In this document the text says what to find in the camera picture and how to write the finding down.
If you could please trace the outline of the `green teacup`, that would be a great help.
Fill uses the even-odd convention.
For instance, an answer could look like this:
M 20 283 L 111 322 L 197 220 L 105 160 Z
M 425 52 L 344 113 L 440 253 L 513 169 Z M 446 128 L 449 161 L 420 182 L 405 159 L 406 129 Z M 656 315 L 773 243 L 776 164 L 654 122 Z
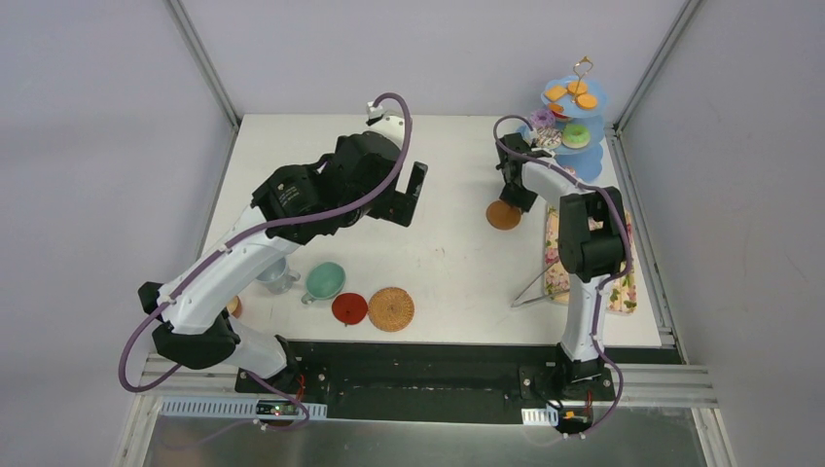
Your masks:
M 314 267 L 305 278 L 305 293 L 301 302 L 305 305 L 317 301 L 327 301 L 336 297 L 346 281 L 344 268 L 334 262 L 322 263 Z

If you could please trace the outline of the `red apple coaster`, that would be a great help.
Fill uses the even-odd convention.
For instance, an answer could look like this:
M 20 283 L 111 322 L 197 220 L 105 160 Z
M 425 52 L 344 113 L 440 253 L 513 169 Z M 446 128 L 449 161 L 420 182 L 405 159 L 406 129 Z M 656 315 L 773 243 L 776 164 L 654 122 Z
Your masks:
M 359 324 L 368 314 L 369 306 L 363 296 L 356 293 L 342 293 L 332 302 L 334 317 L 345 326 Z

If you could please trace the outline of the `round orange biscuit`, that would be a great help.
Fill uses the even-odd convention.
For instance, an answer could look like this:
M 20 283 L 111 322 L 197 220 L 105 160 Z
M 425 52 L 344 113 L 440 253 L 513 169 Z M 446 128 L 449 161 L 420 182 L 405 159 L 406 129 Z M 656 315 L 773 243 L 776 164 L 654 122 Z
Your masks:
M 598 107 L 599 99 L 590 93 L 582 93 L 575 96 L 576 105 L 583 110 L 593 110 Z
M 588 84 L 584 80 L 573 80 L 567 84 L 567 92 L 573 96 L 587 93 Z

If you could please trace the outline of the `orange round coaster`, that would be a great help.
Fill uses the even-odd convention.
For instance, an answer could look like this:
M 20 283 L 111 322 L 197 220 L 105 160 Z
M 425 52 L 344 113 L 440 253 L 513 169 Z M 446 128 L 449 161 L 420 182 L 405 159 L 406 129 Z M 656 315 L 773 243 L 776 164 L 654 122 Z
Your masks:
M 493 201 L 485 212 L 488 223 L 500 231 L 514 229 L 520 223 L 521 216 L 522 212 L 518 207 L 500 199 Z

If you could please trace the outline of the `green frosted donut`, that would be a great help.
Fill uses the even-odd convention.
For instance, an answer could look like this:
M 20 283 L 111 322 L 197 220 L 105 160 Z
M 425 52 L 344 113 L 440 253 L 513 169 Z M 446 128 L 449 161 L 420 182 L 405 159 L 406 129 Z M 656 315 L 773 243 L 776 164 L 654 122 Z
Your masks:
M 582 149 L 591 142 L 591 132 L 581 124 L 567 124 L 562 130 L 562 145 L 569 149 Z

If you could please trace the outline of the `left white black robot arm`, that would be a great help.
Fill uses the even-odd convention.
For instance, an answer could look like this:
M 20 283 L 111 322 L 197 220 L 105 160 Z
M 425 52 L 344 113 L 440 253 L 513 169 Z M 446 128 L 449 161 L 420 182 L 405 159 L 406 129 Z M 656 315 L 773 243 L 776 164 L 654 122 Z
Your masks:
M 417 164 L 407 190 L 397 191 L 409 147 L 408 131 L 368 129 L 339 137 L 318 162 L 277 168 L 208 253 L 178 278 L 139 288 L 144 311 L 159 323 L 152 332 L 157 352 L 191 370 L 231 364 L 259 376 L 273 393 L 289 391 L 297 368 L 287 342 L 239 323 L 227 306 L 317 236 L 365 216 L 408 226 L 426 174 Z

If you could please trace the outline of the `light blue mug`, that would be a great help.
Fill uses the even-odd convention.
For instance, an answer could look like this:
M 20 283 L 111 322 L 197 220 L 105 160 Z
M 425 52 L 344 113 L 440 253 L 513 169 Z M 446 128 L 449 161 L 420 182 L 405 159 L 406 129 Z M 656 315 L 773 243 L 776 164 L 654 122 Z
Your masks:
M 301 279 L 301 275 L 289 266 L 286 258 L 281 258 L 257 277 L 256 282 L 273 295 L 288 292 Z

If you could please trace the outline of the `white chocolate donut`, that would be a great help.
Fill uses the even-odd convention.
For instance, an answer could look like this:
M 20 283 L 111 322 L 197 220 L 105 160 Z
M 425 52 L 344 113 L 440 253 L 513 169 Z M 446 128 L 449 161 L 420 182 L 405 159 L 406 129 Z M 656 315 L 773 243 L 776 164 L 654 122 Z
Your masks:
M 534 144 L 537 148 L 554 151 L 562 144 L 562 131 L 551 126 L 537 128 Z

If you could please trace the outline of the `purple sprinkled donut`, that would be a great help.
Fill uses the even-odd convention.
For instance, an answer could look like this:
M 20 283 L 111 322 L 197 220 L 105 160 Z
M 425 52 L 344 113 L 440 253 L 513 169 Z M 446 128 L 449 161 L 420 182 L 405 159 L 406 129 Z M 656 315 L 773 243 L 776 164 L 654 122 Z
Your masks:
M 542 108 L 533 111 L 528 121 L 533 129 L 551 128 L 556 125 L 556 116 L 551 109 Z

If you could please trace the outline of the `rectangular yellow biscuit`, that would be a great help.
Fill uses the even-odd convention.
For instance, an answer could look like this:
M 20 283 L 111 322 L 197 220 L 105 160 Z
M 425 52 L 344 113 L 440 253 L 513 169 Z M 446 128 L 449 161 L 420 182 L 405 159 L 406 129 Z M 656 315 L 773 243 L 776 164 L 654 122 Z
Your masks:
M 544 97 L 550 102 L 557 102 L 568 94 L 567 87 L 561 85 L 554 85 L 545 90 Z

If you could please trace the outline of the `orange small mug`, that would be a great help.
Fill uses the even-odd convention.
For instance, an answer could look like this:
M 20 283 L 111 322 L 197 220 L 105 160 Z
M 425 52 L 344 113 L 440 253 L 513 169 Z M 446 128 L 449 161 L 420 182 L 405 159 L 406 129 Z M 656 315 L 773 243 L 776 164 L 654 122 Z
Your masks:
M 239 296 L 234 296 L 226 305 L 227 312 L 234 317 L 239 317 L 242 313 L 242 302 Z

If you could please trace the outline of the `woven rattan coaster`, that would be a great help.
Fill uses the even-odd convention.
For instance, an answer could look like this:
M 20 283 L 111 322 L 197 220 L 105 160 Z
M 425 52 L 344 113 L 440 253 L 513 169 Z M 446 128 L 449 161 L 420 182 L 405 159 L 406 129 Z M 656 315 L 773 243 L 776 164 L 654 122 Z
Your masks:
M 380 289 L 368 301 L 368 318 L 383 332 L 403 330 L 413 321 L 414 313 L 413 298 L 398 287 Z

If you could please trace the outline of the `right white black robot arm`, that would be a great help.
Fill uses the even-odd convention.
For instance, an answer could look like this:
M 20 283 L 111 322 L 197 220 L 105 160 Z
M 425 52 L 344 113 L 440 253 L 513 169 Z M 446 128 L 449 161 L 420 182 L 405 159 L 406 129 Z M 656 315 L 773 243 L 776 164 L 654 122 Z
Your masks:
M 549 156 L 529 154 L 518 133 L 494 141 L 507 195 L 519 204 L 540 197 L 556 209 L 557 252 L 569 276 L 569 298 L 552 383 L 557 394 L 574 399 L 604 369 L 601 334 L 609 289 L 632 269 L 622 195 L 581 181 Z

